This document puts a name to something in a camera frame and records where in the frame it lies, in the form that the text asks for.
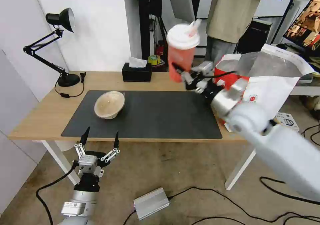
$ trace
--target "desk lamp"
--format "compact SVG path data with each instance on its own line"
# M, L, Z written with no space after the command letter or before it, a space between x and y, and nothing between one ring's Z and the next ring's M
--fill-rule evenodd
M63 30L60 28L60 26L64 27L66 30L72 33L74 32L75 23L74 23L74 15L73 15L72 9L71 8L64 9L60 14L46 14L46 20L49 24L53 25L53 27L56 30L48 34L47 36L39 39L38 41L34 42L33 44L25 46L23 48L23 51L28 55L31 55L32 57L41 61L42 63L46 64L47 66L54 69L55 71L58 71L60 73L60 77L57 81L59 86L69 87L69 86L76 85L77 83L80 82L80 78L78 75L69 74L66 72L64 68L58 65L55 65L53 63L50 63L49 61L45 60L44 58L36 54L36 52L39 49L47 46L48 44L51 44L52 42L58 40L59 38L62 38ZM49 38L52 35L56 35L57 37L53 38L52 40L46 43L39 44L41 41L45 40L46 38Z

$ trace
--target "plastic cup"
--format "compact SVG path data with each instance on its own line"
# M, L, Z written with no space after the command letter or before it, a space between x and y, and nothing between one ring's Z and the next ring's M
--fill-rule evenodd
M173 67L176 63L186 71L190 71L195 47L200 43L197 30L198 25L193 27L188 24L177 24L168 31L168 64L169 76L175 82L181 82L181 76Z

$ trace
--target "monitor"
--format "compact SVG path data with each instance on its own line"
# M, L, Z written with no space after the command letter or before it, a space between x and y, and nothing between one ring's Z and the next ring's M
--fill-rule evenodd
M320 0L310 0L283 37L320 54Z

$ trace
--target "white cup lid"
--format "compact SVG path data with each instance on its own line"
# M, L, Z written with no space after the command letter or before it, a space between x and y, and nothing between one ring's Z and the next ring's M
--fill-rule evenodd
M191 49L199 45L200 36L198 32L193 36L189 36L189 34L190 25L177 24L168 31L167 42L170 46L181 50Z

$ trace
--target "tissue box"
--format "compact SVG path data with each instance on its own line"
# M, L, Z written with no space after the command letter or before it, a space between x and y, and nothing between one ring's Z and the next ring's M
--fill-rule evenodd
M125 63L122 68L122 77L124 82L150 82L151 64L147 63L144 68L132 68L129 67L129 63Z

